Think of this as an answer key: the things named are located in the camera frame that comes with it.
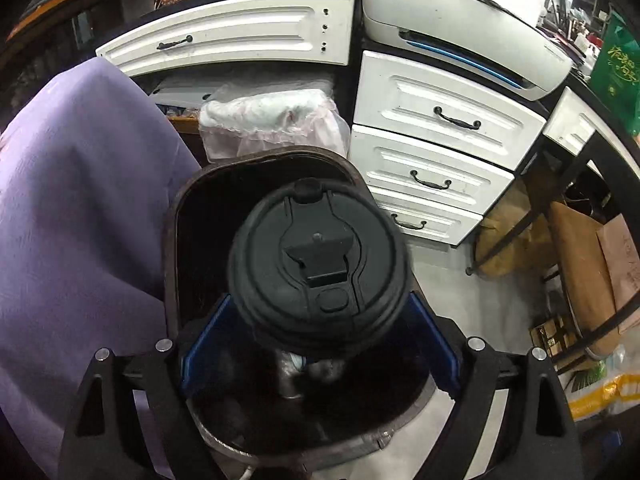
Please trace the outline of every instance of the white printer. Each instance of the white printer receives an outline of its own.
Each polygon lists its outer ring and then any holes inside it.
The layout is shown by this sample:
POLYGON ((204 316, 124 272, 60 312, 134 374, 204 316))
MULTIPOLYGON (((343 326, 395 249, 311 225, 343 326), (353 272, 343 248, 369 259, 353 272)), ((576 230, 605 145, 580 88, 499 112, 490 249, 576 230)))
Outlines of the white printer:
POLYGON ((493 0, 362 0, 367 35, 461 66, 534 101, 572 62, 542 33, 493 0))

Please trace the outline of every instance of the black metal frame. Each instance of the black metal frame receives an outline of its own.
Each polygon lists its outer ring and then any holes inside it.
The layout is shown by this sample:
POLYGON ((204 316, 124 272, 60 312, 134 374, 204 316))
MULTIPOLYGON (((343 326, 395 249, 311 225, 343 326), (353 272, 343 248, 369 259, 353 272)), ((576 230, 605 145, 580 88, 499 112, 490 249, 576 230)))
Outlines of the black metal frame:
MULTIPOLYGON (((414 479, 463 480, 494 393, 505 388, 509 395, 500 433, 487 472, 478 478, 583 478, 577 432, 551 360, 541 360, 540 350, 507 354, 479 338, 467 340, 452 320, 433 313, 419 290, 413 295, 434 331, 433 377, 456 401, 414 479), (459 381, 446 380, 442 349, 460 365, 459 381)), ((180 356, 205 323, 186 326, 167 351, 124 357, 109 351, 104 358, 102 350, 102 360, 91 360, 65 431, 60 480, 164 478, 153 470, 146 451, 133 390, 146 391, 176 480, 225 480, 178 388, 180 356)))
MULTIPOLYGON (((627 140, 627 142, 622 142, 622 145, 637 164, 640 150, 637 146, 633 145, 631 138, 625 140, 627 140)), ((507 247, 521 232, 529 227, 540 214, 545 213, 550 203, 561 196, 564 190, 578 177, 580 172, 587 168, 589 161, 594 162, 605 183, 609 186, 610 192, 625 218, 634 244, 636 247, 640 247, 640 178, 634 173, 633 169, 623 158, 623 155, 596 130, 587 143, 585 143, 580 153, 559 177, 556 188, 545 197, 545 200, 542 200, 540 204, 533 207, 484 257, 476 260, 470 267, 467 267, 465 272, 469 276, 472 275, 479 267, 507 247)), ((623 308, 618 310, 599 327, 578 339, 578 341, 569 346, 569 348, 553 356, 552 362, 557 364, 583 352, 598 339, 603 338, 607 333, 616 329, 620 323, 630 317, 638 308, 640 308, 640 292, 636 293, 623 308)), ((584 356, 578 356, 574 361, 559 370, 559 372, 571 370, 584 360, 584 356)))

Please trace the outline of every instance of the green bag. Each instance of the green bag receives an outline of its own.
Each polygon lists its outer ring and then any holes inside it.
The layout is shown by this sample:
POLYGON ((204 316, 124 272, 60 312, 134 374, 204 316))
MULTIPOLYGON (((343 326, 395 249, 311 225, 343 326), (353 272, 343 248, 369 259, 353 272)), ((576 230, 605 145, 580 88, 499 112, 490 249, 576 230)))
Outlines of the green bag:
POLYGON ((589 86, 628 133, 640 134, 640 46, 615 11, 611 13, 589 86))

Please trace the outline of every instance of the purple cloth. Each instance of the purple cloth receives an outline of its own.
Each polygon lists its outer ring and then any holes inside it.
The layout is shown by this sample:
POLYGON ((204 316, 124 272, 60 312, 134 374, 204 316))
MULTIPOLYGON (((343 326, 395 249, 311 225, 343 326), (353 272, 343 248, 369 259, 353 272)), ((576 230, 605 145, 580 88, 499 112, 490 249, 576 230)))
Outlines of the purple cloth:
POLYGON ((103 59, 52 79, 0 137, 0 408, 51 478, 94 352, 166 334, 164 214, 199 169, 103 59))

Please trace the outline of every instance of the silver bolt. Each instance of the silver bolt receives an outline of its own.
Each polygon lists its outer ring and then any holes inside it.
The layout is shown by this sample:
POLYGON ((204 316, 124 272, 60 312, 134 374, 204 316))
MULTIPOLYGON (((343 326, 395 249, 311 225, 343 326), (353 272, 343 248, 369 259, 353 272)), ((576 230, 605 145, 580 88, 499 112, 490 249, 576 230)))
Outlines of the silver bolt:
POLYGON ((479 337, 470 338, 469 341, 466 342, 466 344, 468 344, 469 348, 475 350, 476 352, 484 350, 485 346, 484 341, 482 341, 482 339, 480 339, 479 337))
POLYGON ((109 354, 111 352, 109 352, 108 348, 100 348, 96 353, 95 353, 95 358, 98 361, 104 361, 107 357, 109 357, 109 354))
POLYGON ((546 352, 537 346, 531 351, 531 355, 538 361, 544 361, 546 359, 546 352))
POLYGON ((161 339, 156 343, 156 350, 159 352, 167 352, 171 350, 174 343, 170 339, 161 339))

